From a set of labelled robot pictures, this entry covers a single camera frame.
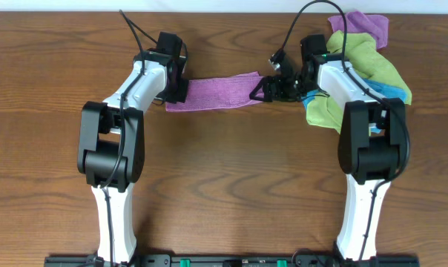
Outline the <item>purple microfiber cloth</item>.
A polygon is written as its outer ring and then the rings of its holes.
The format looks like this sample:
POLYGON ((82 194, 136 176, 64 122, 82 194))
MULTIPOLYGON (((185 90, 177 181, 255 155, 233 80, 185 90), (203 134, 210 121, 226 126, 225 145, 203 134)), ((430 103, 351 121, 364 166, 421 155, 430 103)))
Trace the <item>purple microfiber cloth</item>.
POLYGON ((250 92, 262 80, 257 72, 242 73, 226 78, 193 79, 188 84, 188 95, 184 103, 167 103, 167 112, 211 111, 235 109, 259 104, 252 100, 250 92))

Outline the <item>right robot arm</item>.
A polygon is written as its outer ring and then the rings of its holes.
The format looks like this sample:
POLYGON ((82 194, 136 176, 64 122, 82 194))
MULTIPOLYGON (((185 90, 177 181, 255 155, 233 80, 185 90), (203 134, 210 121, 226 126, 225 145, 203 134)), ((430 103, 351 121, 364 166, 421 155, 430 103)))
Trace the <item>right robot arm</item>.
POLYGON ((370 88, 343 51, 328 51, 322 35, 302 39, 300 49, 301 71, 294 71, 279 48, 269 59, 277 75, 262 78, 249 97, 262 102, 303 102, 315 91, 342 108, 337 157, 346 175, 346 205, 335 256, 325 264, 379 266, 375 238, 383 199, 409 158, 405 104, 370 88))

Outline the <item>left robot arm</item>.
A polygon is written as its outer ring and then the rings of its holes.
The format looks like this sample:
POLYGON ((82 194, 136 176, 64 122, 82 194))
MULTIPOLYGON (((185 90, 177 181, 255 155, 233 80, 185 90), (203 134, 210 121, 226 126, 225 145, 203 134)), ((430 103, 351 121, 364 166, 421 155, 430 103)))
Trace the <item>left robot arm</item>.
POLYGON ((95 266, 130 266, 136 251, 132 194, 145 161, 144 116, 156 99, 184 102, 187 47, 161 32, 155 47, 140 50, 133 69, 115 93, 86 102, 79 129, 77 168, 96 200, 99 248, 95 266))

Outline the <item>small green cloth with label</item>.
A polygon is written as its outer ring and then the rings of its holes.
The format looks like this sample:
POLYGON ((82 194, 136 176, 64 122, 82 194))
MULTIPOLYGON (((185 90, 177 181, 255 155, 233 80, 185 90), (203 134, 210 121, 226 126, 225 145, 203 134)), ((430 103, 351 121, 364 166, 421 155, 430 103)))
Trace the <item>small green cloth with label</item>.
POLYGON ((313 126, 332 128, 340 133, 343 108, 332 97, 326 97, 316 90, 310 91, 303 101, 306 121, 313 126))

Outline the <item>large green cloth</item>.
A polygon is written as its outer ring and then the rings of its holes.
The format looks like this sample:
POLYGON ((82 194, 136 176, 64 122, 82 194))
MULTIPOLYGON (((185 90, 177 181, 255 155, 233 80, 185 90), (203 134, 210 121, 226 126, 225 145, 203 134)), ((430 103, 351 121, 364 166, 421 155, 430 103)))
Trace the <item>large green cloth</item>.
POLYGON ((412 104, 412 92, 395 66, 376 50, 376 41, 368 33, 347 33, 345 57, 356 73, 364 79, 400 88, 406 94, 404 102, 412 104))

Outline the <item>purple cloth at back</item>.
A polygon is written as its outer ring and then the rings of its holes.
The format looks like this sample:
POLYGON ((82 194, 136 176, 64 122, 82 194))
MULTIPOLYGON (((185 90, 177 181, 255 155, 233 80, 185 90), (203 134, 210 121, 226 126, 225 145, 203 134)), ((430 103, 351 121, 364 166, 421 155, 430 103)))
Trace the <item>purple cloth at back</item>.
POLYGON ((360 11, 345 14, 347 33, 368 33, 376 42, 376 48, 385 48, 389 39, 389 19, 383 15, 366 15, 360 11))

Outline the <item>blue cloth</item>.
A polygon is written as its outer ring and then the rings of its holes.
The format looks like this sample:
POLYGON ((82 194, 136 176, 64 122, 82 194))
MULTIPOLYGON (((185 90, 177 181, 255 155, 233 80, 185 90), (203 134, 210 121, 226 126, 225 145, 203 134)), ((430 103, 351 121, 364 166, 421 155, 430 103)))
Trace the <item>blue cloth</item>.
POLYGON ((398 88, 392 85, 376 82, 371 79, 363 79, 363 80, 368 86, 370 86, 376 92, 383 94, 386 98, 399 98, 405 101, 405 103, 408 103, 406 91, 403 88, 398 88))

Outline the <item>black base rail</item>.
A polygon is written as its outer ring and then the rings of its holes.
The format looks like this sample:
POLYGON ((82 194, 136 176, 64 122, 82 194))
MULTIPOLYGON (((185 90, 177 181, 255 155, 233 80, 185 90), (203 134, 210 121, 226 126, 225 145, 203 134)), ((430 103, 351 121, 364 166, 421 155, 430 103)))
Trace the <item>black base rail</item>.
POLYGON ((417 257, 380 256, 369 260, 341 260, 323 254, 298 254, 293 257, 231 257, 231 256, 170 256, 148 254, 133 257, 130 262, 115 263, 116 267, 419 267, 417 257))

